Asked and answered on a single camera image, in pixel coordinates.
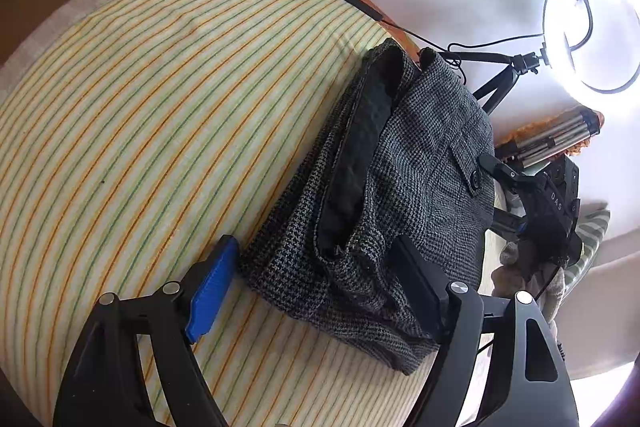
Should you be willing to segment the right hand in white glove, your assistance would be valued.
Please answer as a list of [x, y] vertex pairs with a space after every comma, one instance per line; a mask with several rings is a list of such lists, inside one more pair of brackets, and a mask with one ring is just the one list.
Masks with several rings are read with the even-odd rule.
[[528, 291], [537, 298], [542, 315], [553, 329], [566, 289], [564, 270], [538, 261], [533, 248], [524, 242], [506, 243], [499, 259], [500, 265], [491, 273], [491, 296], [511, 298], [517, 291]]

